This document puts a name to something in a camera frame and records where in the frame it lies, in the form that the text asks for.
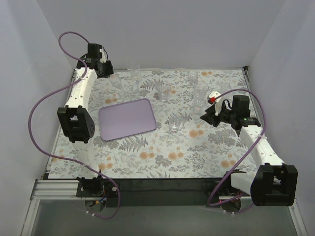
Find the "clear stemmed wine glass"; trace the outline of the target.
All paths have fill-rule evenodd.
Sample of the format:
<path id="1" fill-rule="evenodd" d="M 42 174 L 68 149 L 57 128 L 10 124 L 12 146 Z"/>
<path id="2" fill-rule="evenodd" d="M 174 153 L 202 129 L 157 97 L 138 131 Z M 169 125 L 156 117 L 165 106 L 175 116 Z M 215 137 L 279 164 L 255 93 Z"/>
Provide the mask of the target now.
<path id="1" fill-rule="evenodd" d="M 121 90 L 123 88 L 122 81 L 116 72 L 114 72 L 112 75 L 110 75 L 108 77 L 108 80 L 111 83 L 111 85 L 114 86 L 115 88 L 117 88 L 119 90 Z"/>

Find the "tall clear flute glass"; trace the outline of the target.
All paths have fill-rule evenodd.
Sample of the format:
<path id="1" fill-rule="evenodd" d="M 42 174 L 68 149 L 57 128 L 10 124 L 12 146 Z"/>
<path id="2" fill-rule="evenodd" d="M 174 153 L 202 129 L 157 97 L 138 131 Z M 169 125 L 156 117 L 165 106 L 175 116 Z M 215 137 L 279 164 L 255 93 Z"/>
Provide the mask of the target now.
<path id="1" fill-rule="evenodd" d="M 130 73 L 131 73 L 131 79 L 133 82 L 133 85 L 132 85 L 133 91 L 136 92 L 140 87 L 140 83 L 142 81 L 142 74 L 141 74 L 140 65 L 135 60 L 133 60 L 130 63 Z"/>

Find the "small clear shot glass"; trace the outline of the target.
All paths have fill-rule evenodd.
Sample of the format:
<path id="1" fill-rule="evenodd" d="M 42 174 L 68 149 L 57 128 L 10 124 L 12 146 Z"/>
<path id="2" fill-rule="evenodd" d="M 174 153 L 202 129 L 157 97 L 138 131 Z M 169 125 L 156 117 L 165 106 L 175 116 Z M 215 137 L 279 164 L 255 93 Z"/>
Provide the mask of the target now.
<path id="1" fill-rule="evenodd" d="M 180 129 L 181 120 L 178 116 L 172 116 L 169 119 L 169 128 L 173 132 L 177 132 Z"/>

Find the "clear faceted tumbler glass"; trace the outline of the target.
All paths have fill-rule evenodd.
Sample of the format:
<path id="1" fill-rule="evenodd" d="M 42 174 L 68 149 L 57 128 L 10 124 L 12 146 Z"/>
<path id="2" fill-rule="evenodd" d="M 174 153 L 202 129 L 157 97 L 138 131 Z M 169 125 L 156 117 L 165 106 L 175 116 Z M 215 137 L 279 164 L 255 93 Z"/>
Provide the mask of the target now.
<path id="1" fill-rule="evenodd" d="M 157 85 L 157 95 L 159 100 L 168 100 L 171 92 L 171 84 L 169 82 L 160 82 Z"/>

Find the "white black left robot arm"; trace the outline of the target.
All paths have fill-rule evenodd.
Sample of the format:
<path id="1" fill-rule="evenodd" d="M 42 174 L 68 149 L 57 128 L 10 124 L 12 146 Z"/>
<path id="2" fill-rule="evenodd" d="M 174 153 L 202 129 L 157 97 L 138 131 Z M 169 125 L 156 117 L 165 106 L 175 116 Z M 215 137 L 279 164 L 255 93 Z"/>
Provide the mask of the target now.
<path id="1" fill-rule="evenodd" d="M 89 98 L 96 79 L 112 75 L 113 67 L 103 46 L 89 43 L 87 48 L 74 71 L 76 84 L 65 106 L 58 108 L 57 116 L 63 134 L 76 150 L 77 160 L 83 163 L 78 177 L 92 179 L 98 176 L 99 167 L 92 148 L 95 123 L 88 112 Z"/>

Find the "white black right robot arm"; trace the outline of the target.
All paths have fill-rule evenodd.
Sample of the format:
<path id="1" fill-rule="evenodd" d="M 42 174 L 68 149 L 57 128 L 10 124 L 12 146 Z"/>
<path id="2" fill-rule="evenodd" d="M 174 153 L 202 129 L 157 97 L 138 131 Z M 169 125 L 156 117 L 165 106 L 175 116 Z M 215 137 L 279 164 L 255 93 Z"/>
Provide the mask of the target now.
<path id="1" fill-rule="evenodd" d="M 220 93 L 210 93 L 210 107 L 201 116 L 208 124 L 217 127 L 221 122 L 230 124 L 237 136 L 244 142 L 257 171 L 255 176 L 232 167 L 211 192 L 210 197 L 227 183 L 229 187 L 251 196 L 256 206 L 292 206 L 295 200 L 298 171 L 287 165 L 274 152 L 264 135 L 265 130 L 257 118 L 251 117 L 250 98 L 246 95 L 233 96 L 232 106 L 221 98 Z"/>

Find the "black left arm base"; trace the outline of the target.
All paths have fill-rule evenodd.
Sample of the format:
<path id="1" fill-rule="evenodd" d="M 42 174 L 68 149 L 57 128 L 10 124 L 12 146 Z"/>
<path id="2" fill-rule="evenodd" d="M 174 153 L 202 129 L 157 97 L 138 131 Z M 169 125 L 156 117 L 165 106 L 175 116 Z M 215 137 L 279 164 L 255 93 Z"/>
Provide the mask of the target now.
<path id="1" fill-rule="evenodd" d="M 111 181 L 102 177 L 94 177 L 92 179 L 77 177 L 76 180 L 78 181 L 76 197 L 118 197 L 119 183 L 116 183 L 117 186 L 115 186 Z"/>

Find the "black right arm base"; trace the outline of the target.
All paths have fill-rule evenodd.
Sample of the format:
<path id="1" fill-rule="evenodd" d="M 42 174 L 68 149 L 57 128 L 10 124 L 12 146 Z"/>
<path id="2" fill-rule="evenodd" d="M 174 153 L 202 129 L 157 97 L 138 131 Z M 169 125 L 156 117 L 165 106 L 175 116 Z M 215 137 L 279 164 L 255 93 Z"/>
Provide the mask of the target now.
<path id="1" fill-rule="evenodd" d="M 216 180 L 214 181 L 205 180 L 201 183 L 201 188 L 206 194 L 206 196 L 209 197 L 218 183 L 219 181 L 216 181 Z M 241 190 L 232 187 L 229 183 L 224 182 L 216 191 L 214 196 L 215 197 L 216 196 L 217 197 L 218 196 L 235 197 L 240 194 L 243 194 L 243 196 L 246 196 L 246 197 L 249 196 L 248 194 L 243 193 Z"/>

